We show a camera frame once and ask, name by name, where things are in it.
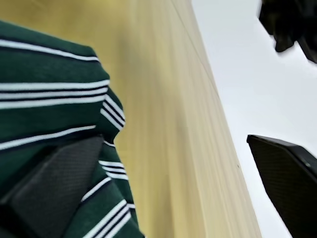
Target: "white stripe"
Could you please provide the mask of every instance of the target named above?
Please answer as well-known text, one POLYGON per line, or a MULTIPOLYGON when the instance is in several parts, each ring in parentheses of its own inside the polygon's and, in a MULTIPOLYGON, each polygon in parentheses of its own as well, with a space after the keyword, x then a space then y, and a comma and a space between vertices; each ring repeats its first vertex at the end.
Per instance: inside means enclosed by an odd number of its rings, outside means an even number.
POLYGON ((113 179, 124 179, 124 180, 129 180, 128 176, 127 175, 118 175, 118 174, 113 174, 113 173, 110 173, 110 172, 106 172, 106 174, 113 178, 113 179))
POLYGON ((92 91, 73 91, 73 92, 44 92, 44 93, 0 93, 0 99, 24 99, 24 98, 44 98, 44 97, 68 97, 85 96, 106 93, 107 88, 100 88, 92 91))
POLYGON ((99 182, 96 186, 94 186, 90 191, 88 191, 83 198, 81 199, 81 201, 85 201, 87 198, 89 198, 91 195, 93 195, 99 188, 101 188, 103 185, 105 185, 107 182, 110 182, 111 178, 107 177, 104 180, 102 180, 101 182, 99 182))
POLYGON ((105 238, 112 238, 114 237, 119 230, 125 225, 127 224, 127 222, 130 220, 131 218, 131 213, 127 213, 124 218, 111 230, 111 232, 108 233, 108 235, 105 236, 105 238))
POLYGON ((114 168, 108 168, 106 166, 103 166, 103 169, 109 172, 119 172, 119 173, 125 173, 126 171, 124 169, 114 169, 114 168))
POLYGON ((0 102, 0 109, 13 108, 36 108, 61 104, 77 104, 77 103, 95 103, 105 99, 104 95, 90 98, 63 98, 63 99, 46 99, 36 101, 18 101, 18 102, 0 102))
POLYGON ((111 222, 109 222, 109 224, 106 225, 105 228, 103 228, 103 230, 96 236, 96 238, 103 238, 104 235, 105 235, 108 231, 112 231, 111 227, 112 227, 117 221, 119 221, 119 220, 124 216, 124 214, 125 214, 127 211, 129 211, 129 208, 128 208, 128 207, 123 208, 122 211, 120 211, 120 212, 118 213, 118 215, 116 215, 116 216, 111 220, 111 222))
POLYGON ((15 42, 15 41, 7 41, 7 40, 0 40, 0 46, 1 47, 7 47, 7 48, 14 48, 14 49, 22 49, 22 50, 30 50, 30 51, 38 51, 43 53, 48 53, 52 55, 59 55, 69 58, 74 58, 77 60, 83 60, 83 61, 99 61, 99 59, 95 56, 78 56, 69 52, 64 52, 60 50, 54 50, 50 48, 46 48, 43 46, 35 46, 31 44, 21 43, 21 42, 15 42))
POLYGON ((74 133, 74 132, 78 132, 78 131, 82 131, 82 130, 94 129, 95 127, 96 127, 95 125, 84 126, 84 127, 76 127, 76 128, 63 130, 63 131, 60 131, 60 132, 57 132, 57 133, 46 134, 46 135, 37 135, 37 136, 28 137, 28 138, 8 141, 8 142, 0 143, 0 150, 13 148, 13 147, 16 147, 16 146, 20 146, 20 145, 24 145, 24 144, 40 141, 40 140, 58 138, 58 137, 61 137, 61 136, 64 136, 64 135, 68 135, 68 134, 74 133))
POLYGON ((127 206, 128 206, 128 208, 130 208, 130 209, 135 209, 135 205, 132 204, 132 203, 128 203, 127 206))
POLYGON ((114 144, 111 144, 111 143, 109 143, 109 142, 107 142, 107 141, 104 141, 104 144, 106 144, 106 145, 108 145, 108 146, 111 146, 111 147, 115 147, 114 144))
POLYGON ((99 160, 99 164, 101 164, 103 166, 115 166, 115 167, 124 168, 124 165, 122 163, 120 163, 120 162, 110 162, 110 161, 99 160))
POLYGON ((123 199, 119 202, 94 228, 92 228, 83 238, 91 238, 101 229, 127 202, 123 199))
POLYGON ((125 119, 123 110, 114 102, 114 100, 112 100, 112 98, 111 98, 109 95, 106 96, 106 101, 107 101, 111 106, 113 106, 113 108, 122 116, 123 119, 125 119))
POLYGON ((112 109, 107 105, 107 103, 103 103, 103 106, 113 115, 121 124, 125 125, 125 121, 122 120, 112 109))
POLYGON ((0 83, 0 90, 89 89, 109 85, 109 79, 92 83, 0 83))
POLYGON ((122 130, 123 127, 119 125, 104 109, 101 109, 100 113, 104 115, 104 117, 107 118, 108 121, 110 121, 118 130, 122 130))

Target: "wooden panel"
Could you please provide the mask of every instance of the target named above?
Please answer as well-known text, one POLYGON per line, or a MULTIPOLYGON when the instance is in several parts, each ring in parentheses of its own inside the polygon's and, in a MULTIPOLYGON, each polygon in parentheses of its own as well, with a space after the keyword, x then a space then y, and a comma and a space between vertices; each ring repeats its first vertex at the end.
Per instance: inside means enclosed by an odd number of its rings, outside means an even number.
POLYGON ((188 0, 0 0, 0 17, 94 47, 123 102, 116 139, 151 238, 259 238, 188 0))
POLYGON ((204 44, 202 44, 202 37, 198 28, 196 17, 192 8, 191 1, 188 0, 171 0, 176 13, 178 14, 186 33, 189 36, 190 41, 192 42, 196 53, 199 56, 199 60, 203 64, 205 71, 207 72, 213 86, 215 83, 212 79, 212 72, 209 64, 209 60, 206 54, 204 44))

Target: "striped shirt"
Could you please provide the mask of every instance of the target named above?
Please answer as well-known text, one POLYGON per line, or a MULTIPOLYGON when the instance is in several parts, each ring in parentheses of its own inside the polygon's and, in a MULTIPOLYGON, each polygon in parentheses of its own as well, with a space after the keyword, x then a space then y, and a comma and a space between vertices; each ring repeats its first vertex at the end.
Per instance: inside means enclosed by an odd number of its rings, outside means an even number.
POLYGON ((125 125, 90 47, 0 22, 0 186, 45 148, 102 134, 91 186, 64 237, 143 238, 113 143, 125 125))

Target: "black object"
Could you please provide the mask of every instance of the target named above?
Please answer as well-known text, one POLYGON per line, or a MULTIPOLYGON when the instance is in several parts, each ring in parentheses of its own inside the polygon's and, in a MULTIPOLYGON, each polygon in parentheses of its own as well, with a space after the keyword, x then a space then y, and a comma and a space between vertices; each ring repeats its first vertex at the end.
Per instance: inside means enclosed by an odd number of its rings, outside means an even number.
POLYGON ((297 41, 305 56, 317 63, 317 0, 262 0, 259 20, 283 52, 297 41))
POLYGON ((60 238, 87 192, 101 136, 57 148, 0 199, 1 238, 60 238))
POLYGON ((266 193, 293 238, 317 238, 317 160, 301 146, 249 135, 266 193))

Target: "green striped fabric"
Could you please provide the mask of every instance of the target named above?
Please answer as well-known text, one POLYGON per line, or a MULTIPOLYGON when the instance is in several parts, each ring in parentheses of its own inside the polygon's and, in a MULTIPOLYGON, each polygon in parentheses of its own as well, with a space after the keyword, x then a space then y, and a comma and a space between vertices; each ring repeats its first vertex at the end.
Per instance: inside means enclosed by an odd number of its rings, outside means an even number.
POLYGON ((0 22, 0 186, 31 158, 89 134, 103 148, 65 238, 143 238, 113 140, 122 105, 90 47, 0 22))

